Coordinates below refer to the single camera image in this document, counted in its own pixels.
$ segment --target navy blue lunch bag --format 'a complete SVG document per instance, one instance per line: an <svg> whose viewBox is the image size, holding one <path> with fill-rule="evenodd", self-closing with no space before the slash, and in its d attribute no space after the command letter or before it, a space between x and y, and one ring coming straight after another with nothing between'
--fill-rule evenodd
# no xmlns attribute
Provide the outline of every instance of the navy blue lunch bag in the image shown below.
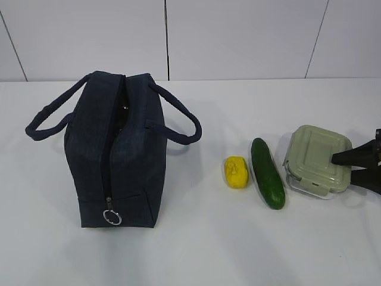
<svg viewBox="0 0 381 286"><path fill-rule="evenodd" d="M72 113L55 127L41 123L86 84ZM196 127L192 136L164 124L160 96ZM65 154L76 186L81 225L154 227L163 193L167 139L189 145L201 137L198 119L149 74L95 71L40 111L26 127L35 141L65 126Z"/></svg>

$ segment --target cucumber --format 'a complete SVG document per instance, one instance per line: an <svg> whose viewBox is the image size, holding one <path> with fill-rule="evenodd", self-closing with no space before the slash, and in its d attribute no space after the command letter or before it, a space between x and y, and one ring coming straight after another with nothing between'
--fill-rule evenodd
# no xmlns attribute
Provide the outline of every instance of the cucumber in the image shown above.
<svg viewBox="0 0 381 286"><path fill-rule="evenodd" d="M272 209L280 210L286 202L285 189L270 150L261 138L255 138L251 144L251 164L263 199Z"/></svg>

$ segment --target black object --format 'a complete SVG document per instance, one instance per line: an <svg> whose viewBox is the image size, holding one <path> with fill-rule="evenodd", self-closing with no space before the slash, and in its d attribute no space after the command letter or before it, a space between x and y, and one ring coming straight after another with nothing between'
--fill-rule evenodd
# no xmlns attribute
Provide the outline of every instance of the black object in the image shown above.
<svg viewBox="0 0 381 286"><path fill-rule="evenodd" d="M36 130L87 82L72 113ZM161 95L191 119L192 136L165 127ZM198 119L149 74L95 71L44 107L26 133L43 140L65 126L65 154L76 186L82 227L154 227L165 177L167 138L188 145L201 137Z"/></svg>
<svg viewBox="0 0 381 286"><path fill-rule="evenodd" d="M370 189L381 194L381 129L376 130L376 139L368 143L332 156L332 163L344 166L363 167L353 170L351 184Z"/></svg>

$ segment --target food container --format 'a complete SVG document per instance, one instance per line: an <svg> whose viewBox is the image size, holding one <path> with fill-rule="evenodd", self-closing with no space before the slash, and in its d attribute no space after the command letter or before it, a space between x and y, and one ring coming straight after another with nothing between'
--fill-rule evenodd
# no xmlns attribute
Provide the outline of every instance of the food container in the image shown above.
<svg viewBox="0 0 381 286"><path fill-rule="evenodd" d="M303 125L292 135L285 158L288 185L297 191L330 199L351 183L351 167L331 163L332 155L352 148L336 132Z"/></svg>

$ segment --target white tabletop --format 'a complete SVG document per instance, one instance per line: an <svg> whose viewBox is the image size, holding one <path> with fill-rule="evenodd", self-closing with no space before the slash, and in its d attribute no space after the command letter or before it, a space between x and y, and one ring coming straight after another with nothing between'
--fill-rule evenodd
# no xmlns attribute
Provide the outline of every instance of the white tabletop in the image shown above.
<svg viewBox="0 0 381 286"><path fill-rule="evenodd" d="M63 132L42 142L25 135L72 84L0 83L2 285L379 285L380 195L351 186L326 201L287 189L285 208L274 211L255 184L230 189L221 164L247 157L260 136L285 178L291 133L304 124L342 133L355 147L373 139L381 79L161 82L198 116L203 136L190 147L168 143L154 229L80 228ZM169 126L193 132L180 113L163 109Z"/></svg>

